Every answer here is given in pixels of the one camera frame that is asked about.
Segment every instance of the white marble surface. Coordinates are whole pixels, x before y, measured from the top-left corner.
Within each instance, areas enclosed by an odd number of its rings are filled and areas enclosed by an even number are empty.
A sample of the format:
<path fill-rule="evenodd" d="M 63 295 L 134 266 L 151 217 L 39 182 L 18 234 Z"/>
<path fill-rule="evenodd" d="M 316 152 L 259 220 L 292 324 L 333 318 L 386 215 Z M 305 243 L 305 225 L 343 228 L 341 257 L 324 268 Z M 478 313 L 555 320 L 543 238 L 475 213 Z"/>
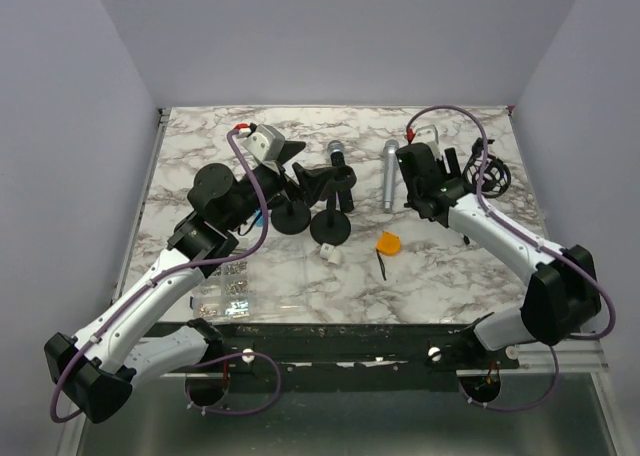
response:
<path fill-rule="evenodd" d="M 306 256 L 304 268 L 308 288 L 296 289 L 299 269 L 276 262 L 282 252 L 263 250 L 248 261 L 250 269 L 269 267 L 260 281 L 253 320 L 288 322 L 470 322 L 489 311 L 501 311 L 520 304 L 524 285 L 500 261 L 475 243 L 466 247 L 459 234 L 437 223 L 420 220 L 403 208 L 406 190 L 398 172 L 395 212 L 381 210 L 381 152 L 389 138 L 403 143 L 403 128 L 421 108 L 350 107 L 241 107 L 174 109 L 151 184 L 140 233 L 135 244 L 126 287 L 137 279 L 165 246 L 175 224 L 190 212 L 186 200 L 197 170 L 210 162 L 223 162 L 237 175 L 242 171 L 234 161 L 225 139 L 239 122 L 268 123 L 288 139 L 307 142 L 295 160 L 304 166 L 327 164 L 326 144 L 341 140 L 345 157 L 358 177 L 353 189 L 355 211 L 349 215 L 350 239 L 341 247 L 344 264 L 327 266 L 318 254 L 318 245 L 308 230 L 296 236 Z M 493 203 L 516 221 L 541 233 L 533 195 L 518 153 L 511 124 L 504 108 L 472 108 L 496 143 L 492 152 L 509 164 L 513 184 Z M 423 116 L 416 127 L 435 124 L 444 147 L 455 146 L 461 164 L 467 160 L 478 136 L 475 126 L 461 115 L 438 111 Z M 316 205 L 312 212 L 323 209 Z M 257 238 L 257 229 L 250 241 Z M 374 247 L 382 231 L 400 237 L 402 252 L 386 257 L 387 281 L 382 280 Z M 270 232 L 269 247 L 281 237 Z M 215 290 L 200 289 L 199 293 Z M 273 308 L 285 301 L 308 302 L 305 311 Z M 269 306 L 268 317 L 265 308 Z M 186 320 L 192 316 L 188 297 L 176 303 L 165 320 Z"/>

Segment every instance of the microphone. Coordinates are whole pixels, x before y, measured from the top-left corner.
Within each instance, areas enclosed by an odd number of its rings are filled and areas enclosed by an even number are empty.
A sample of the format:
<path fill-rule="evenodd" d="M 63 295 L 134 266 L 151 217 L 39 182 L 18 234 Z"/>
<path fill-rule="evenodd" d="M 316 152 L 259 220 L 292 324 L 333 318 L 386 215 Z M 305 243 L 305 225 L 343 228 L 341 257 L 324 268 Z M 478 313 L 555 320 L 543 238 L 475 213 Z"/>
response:
<path fill-rule="evenodd" d="M 384 144 L 382 156 L 384 157 L 384 181 L 382 183 L 382 210 L 385 213 L 393 211 L 393 193 L 396 189 L 396 150 L 400 147 L 395 139 L 390 139 Z"/>
<path fill-rule="evenodd" d="M 331 141 L 327 145 L 327 153 L 329 153 L 333 167 L 339 168 L 346 165 L 344 162 L 344 145 L 340 141 Z M 338 203 L 340 203 L 340 211 L 343 213 L 353 211 L 353 196 L 351 195 L 350 189 L 338 191 Z"/>

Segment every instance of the gray wall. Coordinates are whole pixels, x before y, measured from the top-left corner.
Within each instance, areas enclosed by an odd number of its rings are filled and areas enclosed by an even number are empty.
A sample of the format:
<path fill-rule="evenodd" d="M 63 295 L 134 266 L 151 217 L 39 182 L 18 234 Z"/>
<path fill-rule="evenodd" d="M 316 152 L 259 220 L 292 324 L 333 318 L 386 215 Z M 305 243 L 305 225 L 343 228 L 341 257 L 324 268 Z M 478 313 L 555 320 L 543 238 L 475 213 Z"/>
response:
<path fill-rule="evenodd" d="M 516 136 L 551 236 L 580 242 L 613 296 L 603 341 L 640 447 L 640 0 L 577 0 L 526 87 Z"/>
<path fill-rule="evenodd" d="M 163 106 L 513 104 L 574 0 L 103 0 Z"/>
<path fill-rule="evenodd" d="M 157 112 L 100 0 L 0 0 L 0 41 L 0 454 L 53 454 L 42 347 L 113 292 Z"/>

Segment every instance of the silver microphone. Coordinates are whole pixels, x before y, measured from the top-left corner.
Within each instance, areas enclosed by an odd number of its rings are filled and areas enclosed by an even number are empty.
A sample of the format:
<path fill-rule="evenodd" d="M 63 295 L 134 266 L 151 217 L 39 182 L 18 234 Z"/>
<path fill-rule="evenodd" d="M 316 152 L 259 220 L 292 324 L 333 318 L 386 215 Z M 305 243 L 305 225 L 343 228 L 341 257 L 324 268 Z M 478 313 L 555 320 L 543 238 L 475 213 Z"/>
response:
<path fill-rule="evenodd" d="M 382 210 L 390 213 L 393 210 L 393 193 L 396 189 L 396 150 L 400 147 L 395 139 L 390 139 L 384 144 L 382 156 L 384 157 L 384 182 L 382 183 Z"/>

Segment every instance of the wire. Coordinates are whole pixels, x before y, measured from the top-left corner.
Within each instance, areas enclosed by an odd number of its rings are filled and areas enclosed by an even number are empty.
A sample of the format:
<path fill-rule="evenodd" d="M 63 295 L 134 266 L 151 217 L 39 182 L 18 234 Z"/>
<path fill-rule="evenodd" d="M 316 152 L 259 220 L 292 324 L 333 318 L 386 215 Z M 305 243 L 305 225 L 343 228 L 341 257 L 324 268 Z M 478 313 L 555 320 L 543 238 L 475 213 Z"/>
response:
<path fill-rule="evenodd" d="M 546 403 L 549 398 L 553 396 L 553 394 L 556 392 L 556 389 L 558 389 L 558 384 L 560 383 L 560 362 L 558 361 L 558 355 L 556 354 L 556 350 L 553 349 L 552 346 L 549 346 L 549 350 L 551 351 L 551 356 L 553 357 L 553 364 L 555 367 L 553 380 L 547 392 L 544 393 L 544 395 L 540 399 L 534 401 L 533 403 L 525 404 L 522 406 L 499 406 L 497 404 L 481 403 L 469 396 L 460 381 L 458 381 L 458 389 L 467 400 L 467 403 L 473 406 L 477 406 L 478 408 L 487 409 L 489 411 L 495 411 L 498 413 L 518 413 L 520 411 L 529 411 L 530 409 L 537 408 L 538 406 Z"/>
<path fill-rule="evenodd" d="M 249 178 L 249 182 L 251 182 L 251 186 L 253 186 L 253 189 L 256 192 L 256 196 L 258 197 L 258 201 L 260 202 L 260 210 L 262 211 L 262 214 L 268 214 L 268 212 L 267 212 L 267 201 L 266 201 L 266 199 L 264 197 L 264 193 L 262 192 L 262 188 L 260 187 L 260 183 L 258 183 L 258 180 L 256 179 L 255 175 L 253 174 L 253 171 L 251 171 L 251 167 L 249 166 L 249 163 L 247 163 L 247 160 L 242 155 L 242 152 L 240 151 L 240 148 L 238 148 L 238 145 L 234 141 L 234 137 L 236 135 L 238 135 L 238 133 L 239 133 L 239 130 L 235 129 L 235 128 L 233 130 L 229 131 L 227 133 L 227 141 L 228 141 L 229 145 L 231 146 L 231 150 L 236 155 L 236 158 L 238 159 L 238 162 L 240 163 L 240 165 L 242 166 L 242 168 L 246 172 L 247 177 Z M 164 280 L 166 277 L 168 277 L 168 276 L 170 276 L 172 274 L 175 274 L 178 271 L 182 271 L 182 270 L 185 270 L 185 269 L 200 268 L 200 267 L 203 267 L 203 266 L 211 266 L 211 265 L 214 265 L 214 264 L 218 264 L 219 265 L 219 264 L 223 264 L 223 263 L 231 263 L 233 261 L 239 261 L 241 259 L 244 259 L 244 258 L 252 255 L 258 249 L 260 249 L 260 247 L 264 243 L 265 239 L 267 238 L 267 231 L 269 229 L 269 222 L 267 221 L 267 219 L 268 218 L 264 219 L 264 225 L 262 226 L 262 232 L 260 233 L 260 237 L 258 238 L 258 241 L 256 241 L 256 243 L 251 248 L 249 248 L 246 252 L 244 252 L 242 254 L 239 254 L 239 255 L 236 255 L 236 256 L 227 256 L 227 257 L 224 257 L 224 258 L 203 259 L 202 261 L 190 261 L 188 263 L 180 264 L 178 266 L 174 266 L 173 268 L 166 269 L 166 270 L 162 271 L 160 274 L 158 274 L 157 276 L 151 278 L 150 281 L 149 281 L 149 283 L 150 283 L 149 285 L 143 285 L 129 299 L 127 299 L 117 310 L 115 310 L 113 312 L 113 314 L 111 315 L 111 317 L 109 319 L 107 319 L 104 322 L 104 324 L 102 326 L 100 326 L 100 328 L 98 328 L 98 330 L 92 335 L 91 339 L 89 339 L 76 352 L 76 354 L 73 355 L 71 360 L 67 363 L 67 365 L 65 366 L 64 370 L 60 374 L 60 377 L 58 378 L 56 386 L 53 389 L 53 395 L 51 397 L 51 404 L 49 405 L 49 416 L 51 417 L 51 420 L 54 423 L 66 423 L 67 421 L 71 421 L 73 418 L 79 416 L 82 413 L 81 410 L 78 410 L 78 411 L 74 411 L 73 413 L 71 413 L 71 414 L 69 414 L 67 416 L 63 416 L 63 417 L 58 416 L 58 412 L 57 412 L 58 400 L 60 399 L 60 393 L 62 393 L 64 384 L 67 381 L 67 379 L 69 378 L 69 374 L 71 374 L 71 372 L 74 370 L 74 368 L 75 368 L 76 364 L 78 363 L 78 361 L 80 361 L 80 359 L 91 348 L 91 346 L 93 346 L 94 341 L 96 341 L 96 342 L 100 341 L 100 338 L 102 337 L 102 335 L 104 335 L 107 332 L 107 330 L 111 327 L 111 325 L 115 321 L 117 321 L 118 318 L 125 311 L 127 311 L 127 309 L 129 309 L 131 307 L 131 305 L 133 305 L 138 299 L 140 299 L 142 297 L 142 295 L 145 294 L 150 289 L 151 286 L 156 286 L 159 282 Z"/>
<path fill-rule="evenodd" d="M 238 236 L 246 236 L 247 234 L 249 234 L 261 217 L 262 217 L 262 211 L 258 211 L 258 214 L 256 214 L 256 217 L 253 218 L 253 221 L 251 221 L 251 224 L 249 225 L 249 229 L 247 229 L 244 233 L 241 233 L 240 230 L 238 230 Z"/>
<path fill-rule="evenodd" d="M 382 279 L 387 280 L 387 270 L 384 267 L 384 261 L 382 261 L 382 256 L 380 256 L 380 251 L 376 249 L 376 256 L 378 256 L 378 262 L 380 263 L 380 272 L 382 273 Z"/>
<path fill-rule="evenodd" d="M 493 373 L 494 368 L 496 367 L 496 360 L 492 360 L 491 364 L 489 365 L 489 372 L 487 373 L 486 379 L 487 379 L 487 383 L 491 383 L 491 373 Z M 498 377 L 500 377 L 500 370 L 496 370 L 496 374 Z"/>
<path fill-rule="evenodd" d="M 220 358 L 216 358 L 216 359 L 212 359 L 211 361 L 206 361 L 204 363 L 198 363 L 198 364 L 194 364 L 193 366 L 190 366 L 191 369 L 198 369 L 198 368 L 204 368 L 206 366 L 211 366 L 213 364 L 218 364 L 218 363 L 222 363 L 225 361 L 229 361 L 230 359 L 235 359 L 235 358 L 241 358 L 243 356 L 256 356 L 258 358 L 264 359 L 265 361 L 267 361 L 275 370 L 276 372 L 276 389 L 273 391 L 273 395 L 271 396 L 271 398 L 269 398 L 269 400 L 258 406 L 257 408 L 253 408 L 253 409 L 245 409 L 245 410 L 241 410 L 241 411 L 227 411 L 224 409 L 215 409 L 215 408 L 209 408 L 207 406 L 198 406 L 197 404 L 195 404 L 193 402 L 193 400 L 191 399 L 191 388 L 189 386 L 186 386 L 185 388 L 185 393 L 187 395 L 187 398 L 189 399 L 189 406 L 187 406 L 187 409 L 191 408 L 191 407 L 195 407 L 203 412 L 207 412 L 207 413 L 211 413 L 211 414 L 223 414 L 225 416 L 250 416 L 252 414 L 258 414 L 262 411 L 264 411 L 265 409 L 267 409 L 268 407 L 272 406 L 280 397 L 280 390 L 282 388 L 282 373 L 280 373 L 280 368 L 278 368 L 278 364 L 271 359 L 269 356 L 267 356 L 266 354 L 263 353 L 233 353 L 233 354 L 228 354 L 226 356 L 222 356 Z"/>
<path fill-rule="evenodd" d="M 420 116 L 422 116 L 425 113 L 429 113 L 431 111 L 435 111 L 439 109 L 448 109 L 451 111 L 462 113 L 465 116 L 467 116 L 469 119 L 471 119 L 471 121 L 473 121 L 473 123 L 478 127 L 478 129 L 480 130 L 480 135 L 482 137 L 482 161 L 480 163 L 479 174 L 484 175 L 487 169 L 488 161 L 489 161 L 489 142 L 488 142 L 489 140 L 487 138 L 487 133 L 484 130 L 484 126 L 482 126 L 482 123 L 480 123 L 478 118 L 476 118 L 473 114 L 471 114 L 466 109 L 459 108 L 458 106 L 443 104 L 438 106 L 431 106 L 429 108 L 423 109 L 422 111 L 418 111 L 416 114 L 413 115 L 413 117 L 407 123 L 407 127 L 406 127 L 407 138 L 409 137 L 410 131 L 413 131 L 411 129 L 411 125 L 414 123 L 416 119 L 418 119 Z M 596 289 L 596 291 L 598 291 L 598 293 L 600 293 L 600 295 L 602 296 L 602 299 L 604 300 L 605 305 L 609 310 L 609 322 L 607 326 L 599 333 L 572 334 L 570 338 L 580 339 L 585 341 L 597 341 L 598 339 L 604 338 L 605 336 L 608 336 L 609 334 L 611 334 L 611 332 L 613 331 L 613 328 L 616 325 L 617 315 L 616 315 L 616 309 L 613 305 L 613 300 L 611 299 L 607 291 L 604 289 L 604 287 L 594 277 L 592 277 L 584 269 L 582 269 L 576 263 L 574 263 L 569 258 L 567 258 L 564 254 L 554 251 L 550 248 L 547 248 L 544 245 L 539 245 L 538 241 L 529 237 L 527 234 L 522 232 L 520 229 L 518 229 L 516 226 L 511 224 L 506 219 L 503 219 L 500 216 L 498 216 L 482 195 L 483 182 L 484 182 L 484 178 L 478 177 L 478 181 L 476 182 L 476 197 L 478 198 L 478 204 L 480 205 L 480 207 L 491 219 L 496 221 L 500 226 L 505 228 L 507 231 L 511 232 L 516 237 L 520 238 L 522 241 L 525 241 L 526 243 L 532 246 L 539 247 L 540 251 L 542 251 L 543 253 L 561 261 L 564 265 L 570 267 L 573 271 L 575 271 L 582 278 L 584 278 L 591 286 L 593 286 Z"/>

